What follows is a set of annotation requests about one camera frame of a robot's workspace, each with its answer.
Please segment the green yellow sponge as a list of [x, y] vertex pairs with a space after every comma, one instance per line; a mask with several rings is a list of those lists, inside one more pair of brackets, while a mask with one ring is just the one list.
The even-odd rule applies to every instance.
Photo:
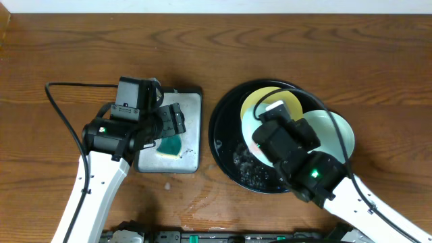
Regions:
[[180, 158], [181, 149], [182, 140], [179, 135], [175, 135], [160, 139], [160, 143], [156, 149], [156, 152], [160, 157], [178, 159]]

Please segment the light blue front plate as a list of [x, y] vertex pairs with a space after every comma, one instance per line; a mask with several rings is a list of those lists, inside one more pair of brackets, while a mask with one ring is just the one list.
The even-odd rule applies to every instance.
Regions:
[[249, 107], [243, 114], [241, 119], [243, 139], [248, 147], [248, 150], [264, 165], [273, 168], [272, 162], [266, 158], [257, 144], [253, 141], [252, 135], [255, 130], [263, 123], [254, 118], [254, 105]]

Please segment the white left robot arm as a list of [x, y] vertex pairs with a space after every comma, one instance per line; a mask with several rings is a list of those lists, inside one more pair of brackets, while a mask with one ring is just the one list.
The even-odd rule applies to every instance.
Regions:
[[190, 173], [196, 163], [180, 157], [186, 141], [185, 106], [179, 103], [156, 108], [152, 118], [162, 122], [158, 132], [121, 119], [105, 119], [106, 112], [137, 108], [107, 103], [84, 127], [78, 141], [81, 164], [54, 242], [96, 242], [119, 186], [131, 166], [140, 173]]

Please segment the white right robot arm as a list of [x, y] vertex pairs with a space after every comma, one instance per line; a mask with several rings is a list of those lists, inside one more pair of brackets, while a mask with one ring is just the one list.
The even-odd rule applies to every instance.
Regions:
[[252, 140], [273, 164], [277, 179], [297, 198], [343, 219], [374, 242], [430, 242], [428, 234], [378, 198], [348, 162], [317, 150], [305, 119], [260, 120]]

